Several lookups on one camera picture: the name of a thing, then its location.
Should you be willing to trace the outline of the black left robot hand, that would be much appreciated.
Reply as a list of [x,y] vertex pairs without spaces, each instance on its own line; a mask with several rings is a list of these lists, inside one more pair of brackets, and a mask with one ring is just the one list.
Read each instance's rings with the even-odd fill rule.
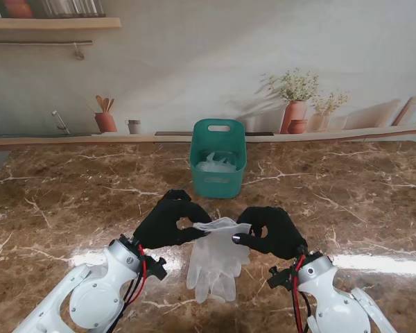
[[179,229],[177,222],[188,218],[192,223],[210,223],[211,218],[183,189],[169,190],[134,231],[133,237],[147,249],[180,246],[205,236],[194,227]]

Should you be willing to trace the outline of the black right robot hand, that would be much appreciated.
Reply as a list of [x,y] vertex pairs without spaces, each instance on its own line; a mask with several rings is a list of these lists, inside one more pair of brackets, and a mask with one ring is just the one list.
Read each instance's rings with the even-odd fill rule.
[[299,247],[308,247],[288,213],[279,207],[247,207],[237,220],[250,224],[250,231],[232,236],[236,244],[263,254],[290,260],[299,255]]

